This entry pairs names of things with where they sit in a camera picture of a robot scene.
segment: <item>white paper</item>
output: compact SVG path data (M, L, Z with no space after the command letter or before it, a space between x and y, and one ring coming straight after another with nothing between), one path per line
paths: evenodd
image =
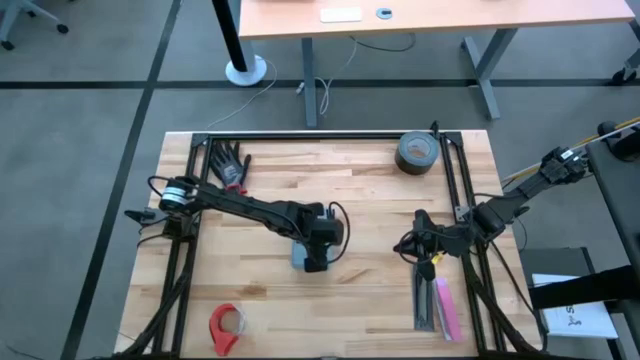
M577 276L533 274L535 286L572 280ZM618 333L602 301L542 310L550 336L617 339Z
M359 7L322 9L320 21L323 23L362 21L362 9Z

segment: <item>duct tape roll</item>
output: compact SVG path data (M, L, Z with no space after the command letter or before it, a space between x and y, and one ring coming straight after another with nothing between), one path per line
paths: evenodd
M428 133L408 132L400 138L396 149L396 165L410 175L422 175L429 171L438 159L438 142Z

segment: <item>yellow cable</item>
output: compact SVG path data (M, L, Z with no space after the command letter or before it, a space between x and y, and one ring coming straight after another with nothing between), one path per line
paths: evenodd
M633 118L631 120L627 120L627 121L625 121L623 123L620 123L620 124L616 125L615 129L616 130L622 129L625 126L629 126L629 125L635 124L637 122L640 122L640 116L639 117L635 117L635 118ZM586 139L580 141L579 143L573 145L571 148L575 148L575 147L578 147L580 145L584 145L584 144L586 144L586 143L588 143L590 141L593 141L593 140L597 139L598 137L600 137L600 135L589 136L588 138L586 138ZM522 172L520 172L518 174L512 175L511 177L505 178L502 181L509 181L509 180L519 179L519 178L521 178L521 177L523 177L525 175L533 174L534 172L538 171L539 168L540 168L540 166L532 167L531 169L524 170L524 171L522 171Z

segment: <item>glove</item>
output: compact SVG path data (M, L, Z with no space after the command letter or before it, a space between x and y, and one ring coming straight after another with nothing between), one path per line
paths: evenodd
M216 175L225 190L235 190L239 194L246 194L244 180L247 177L251 155L244 158L244 164L240 163L240 143L236 142L233 148L229 141L216 141L209 158L209 166Z

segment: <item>blue object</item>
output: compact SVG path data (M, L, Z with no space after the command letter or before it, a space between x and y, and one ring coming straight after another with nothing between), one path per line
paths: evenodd
M294 269L304 269L304 259L307 258L307 250L299 242L294 241L291 247L291 266Z
M376 11L376 15L382 20L389 20L393 16L393 12L388 8L380 8Z

